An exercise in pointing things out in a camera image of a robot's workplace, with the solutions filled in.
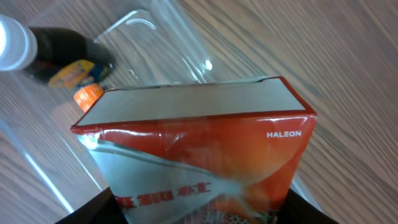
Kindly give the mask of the clear plastic container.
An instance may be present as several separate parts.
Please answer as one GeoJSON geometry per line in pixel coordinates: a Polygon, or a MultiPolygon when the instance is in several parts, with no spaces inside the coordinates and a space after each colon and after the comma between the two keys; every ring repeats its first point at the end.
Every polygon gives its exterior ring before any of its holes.
{"type": "MultiPolygon", "coordinates": [[[[197,85],[284,77],[277,58],[259,41],[243,51],[227,30],[255,30],[240,1],[41,1],[50,10],[27,27],[74,30],[105,47],[112,69],[97,84],[104,93],[125,88],[197,85]]],[[[73,99],[80,88],[52,88],[22,72],[1,71],[1,222],[57,223],[109,187],[95,160],[71,131],[86,113],[73,99]]],[[[296,175],[289,190],[323,213],[296,175]]]]}

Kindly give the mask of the orange tube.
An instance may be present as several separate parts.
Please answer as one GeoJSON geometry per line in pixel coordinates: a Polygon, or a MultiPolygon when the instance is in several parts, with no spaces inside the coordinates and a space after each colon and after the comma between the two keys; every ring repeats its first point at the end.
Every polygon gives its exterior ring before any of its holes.
{"type": "Polygon", "coordinates": [[[104,90],[97,83],[80,88],[73,96],[73,99],[83,112],[88,111],[91,106],[100,98],[104,90]]]}

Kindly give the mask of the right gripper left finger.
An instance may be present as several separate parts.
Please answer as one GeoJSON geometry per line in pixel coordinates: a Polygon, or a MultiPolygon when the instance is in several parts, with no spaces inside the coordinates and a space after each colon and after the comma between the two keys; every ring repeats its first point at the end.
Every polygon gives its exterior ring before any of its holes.
{"type": "Polygon", "coordinates": [[[110,188],[56,224],[128,224],[110,188]]]}

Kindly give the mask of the red Haleon box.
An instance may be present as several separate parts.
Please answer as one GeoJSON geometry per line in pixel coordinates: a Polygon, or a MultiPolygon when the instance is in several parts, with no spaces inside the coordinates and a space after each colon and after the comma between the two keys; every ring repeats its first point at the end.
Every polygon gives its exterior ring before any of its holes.
{"type": "Polygon", "coordinates": [[[271,77],[110,90],[71,131],[128,223],[275,223],[316,122],[271,77]]]}

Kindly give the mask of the dark bottle white cap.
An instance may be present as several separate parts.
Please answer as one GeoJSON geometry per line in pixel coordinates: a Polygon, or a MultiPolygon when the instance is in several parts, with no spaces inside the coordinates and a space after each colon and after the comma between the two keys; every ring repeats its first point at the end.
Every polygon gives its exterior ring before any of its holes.
{"type": "Polygon", "coordinates": [[[80,33],[60,27],[27,27],[1,15],[1,71],[22,72],[52,88],[81,88],[105,79],[110,52],[80,33]]]}

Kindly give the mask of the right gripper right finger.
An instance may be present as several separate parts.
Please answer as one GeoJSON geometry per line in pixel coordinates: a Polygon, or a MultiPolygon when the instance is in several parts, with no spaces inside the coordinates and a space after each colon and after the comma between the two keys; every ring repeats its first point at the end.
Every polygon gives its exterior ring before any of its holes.
{"type": "Polygon", "coordinates": [[[277,224],[338,224],[338,222],[290,189],[278,212],[277,224]]]}

